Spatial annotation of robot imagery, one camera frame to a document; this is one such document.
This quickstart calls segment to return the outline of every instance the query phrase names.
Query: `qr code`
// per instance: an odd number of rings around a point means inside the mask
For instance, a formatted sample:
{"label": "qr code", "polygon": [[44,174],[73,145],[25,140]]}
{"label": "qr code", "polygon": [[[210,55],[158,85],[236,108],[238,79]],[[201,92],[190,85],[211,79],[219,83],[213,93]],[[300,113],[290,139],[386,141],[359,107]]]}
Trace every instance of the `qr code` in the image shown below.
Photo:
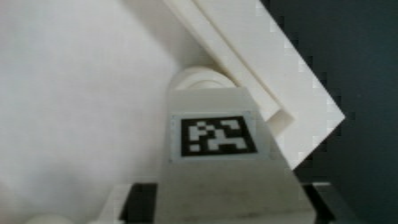
{"label": "qr code", "polygon": [[181,156],[256,153],[245,119],[238,117],[181,120]]}

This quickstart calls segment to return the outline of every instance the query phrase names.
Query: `white wall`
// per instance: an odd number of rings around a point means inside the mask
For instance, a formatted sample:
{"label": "white wall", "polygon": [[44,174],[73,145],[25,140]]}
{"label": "white wall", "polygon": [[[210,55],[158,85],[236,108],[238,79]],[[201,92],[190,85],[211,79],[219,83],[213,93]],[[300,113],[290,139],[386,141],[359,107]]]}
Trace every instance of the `white wall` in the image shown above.
{"label": "white wall", "polygon": [[167,84],[210,63],[158,0],[0,2],[2,223],[83,223],[112,185],[156,178]]}

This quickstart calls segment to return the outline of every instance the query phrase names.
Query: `white plastic structure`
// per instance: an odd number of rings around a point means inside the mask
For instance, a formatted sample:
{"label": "white plastic structure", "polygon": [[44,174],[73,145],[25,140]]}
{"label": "white plastic structure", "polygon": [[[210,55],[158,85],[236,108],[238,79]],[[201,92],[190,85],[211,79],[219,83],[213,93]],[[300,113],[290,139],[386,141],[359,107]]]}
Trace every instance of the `white plastic structure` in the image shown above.
{"label": "white plastic structure", "polygon": [[176,90],[155,224],[311,224],[314,209],[247,88]]}
{"label": "white plastic structure", "polygon": [[[226,75],[249,89],[293,169],[345,115],[263,4],[259,0],[165,3]],[[266,96],[281,108],[272,113],[263,113]]]}

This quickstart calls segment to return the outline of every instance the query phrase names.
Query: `dark background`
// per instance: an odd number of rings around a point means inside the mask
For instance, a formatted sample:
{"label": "dark background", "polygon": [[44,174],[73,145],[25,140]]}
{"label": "dark background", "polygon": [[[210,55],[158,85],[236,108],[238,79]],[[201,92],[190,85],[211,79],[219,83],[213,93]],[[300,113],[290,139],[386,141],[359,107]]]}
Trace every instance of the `dark background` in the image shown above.
{"label": "dark background", "polygon": [[359,218],[398,223],[398,1],[263,0],[346,120],[297,168]]}

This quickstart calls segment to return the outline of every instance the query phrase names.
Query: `white panel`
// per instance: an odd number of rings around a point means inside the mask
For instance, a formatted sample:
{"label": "white panel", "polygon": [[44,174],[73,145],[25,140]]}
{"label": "white panel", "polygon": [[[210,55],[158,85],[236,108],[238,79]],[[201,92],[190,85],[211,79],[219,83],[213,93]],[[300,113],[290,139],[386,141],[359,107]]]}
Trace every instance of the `white panel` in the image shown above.
{"label": "white panel", "polygon": [[238,85],[258,92],[261,86],[279,102],[282,112],[268,124],[295,168],[345,116],[261,2],[165,1]]}

